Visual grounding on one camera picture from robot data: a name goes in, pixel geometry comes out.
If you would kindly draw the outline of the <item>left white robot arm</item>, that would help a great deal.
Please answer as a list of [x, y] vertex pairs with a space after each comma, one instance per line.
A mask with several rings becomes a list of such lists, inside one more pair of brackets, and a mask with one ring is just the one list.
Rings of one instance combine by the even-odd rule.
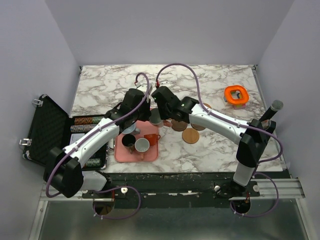
[[44, 180], [47, 186], [55, 188], [66, 198], [82, 190], [93, 190], [99, 197], [107, 197], [111, 191], [107, 178], [101, 173], [83, 171], [82, 168], [94, 153], [131, 127], [135, 121], [149, 120], [151, 91], [151, 87], [146, 90], [129, 89], [123, 101], [107, 111], [92, 130], [63, 149], [53, 148], [45, 168]]

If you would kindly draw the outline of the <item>light wood coaster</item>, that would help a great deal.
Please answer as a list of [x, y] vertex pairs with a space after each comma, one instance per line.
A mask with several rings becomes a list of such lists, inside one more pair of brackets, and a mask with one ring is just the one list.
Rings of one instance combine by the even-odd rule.
[[182, 139], [187, 144], [195, 144], [200, 139], [199, 132], [194, 128], [186, 128], [182, 132]]
[[207, 103], [203, 103], [203, 105], [206, 106], [206, 107], [209, 108], [209, 109], [212, 108], [212, 107], [211, 107], [209, 104], [207, 104]]

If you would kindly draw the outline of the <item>pink mug white inside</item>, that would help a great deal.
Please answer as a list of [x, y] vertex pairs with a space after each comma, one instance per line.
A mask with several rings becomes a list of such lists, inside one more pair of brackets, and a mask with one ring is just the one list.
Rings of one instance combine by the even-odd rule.
[[152, 108], [150, 112], [151, 116], [149, 117], [149, 122], [152, 125], [158, 128], [171, 127], [173, 125], [170, 121], [161, 119], [158, 108]]

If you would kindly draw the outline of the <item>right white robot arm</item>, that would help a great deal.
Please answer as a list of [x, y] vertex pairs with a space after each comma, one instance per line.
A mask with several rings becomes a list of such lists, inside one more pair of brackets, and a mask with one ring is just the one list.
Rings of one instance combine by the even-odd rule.
[[256, 119], [247, 123], [243, 120], [232, 120], [230, 117], [206, 108], [199, 100], [192, 97], [179, 99], [168, 87], [160, 86], [152, 94], [157, 104], [161, 119], [173, 119], [212, 130], [236, 145], [238, 164], [230, 183], [230, 191], [241, 196], [248, 190], [248, 183], [258, 165], [269, 136], [259, 131], [262, 124]]

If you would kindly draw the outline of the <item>dark wood coaster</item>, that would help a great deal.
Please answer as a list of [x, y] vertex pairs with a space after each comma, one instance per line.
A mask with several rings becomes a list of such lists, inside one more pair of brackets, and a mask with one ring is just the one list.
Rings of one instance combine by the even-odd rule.
[[190, 125], [191, 125], [192, 128], [194, 128], [197, 131], [203, 131], [203, 130], [206, 129], [206, 127], [198, 125], [198, 124], [191, 123]]
[[171, 128], [177, 132], [182, 132], [188, 127], [188, 123], [184, 121], [177, 121], [174, 119], [171, 120], [171, 124], [172, 124]]

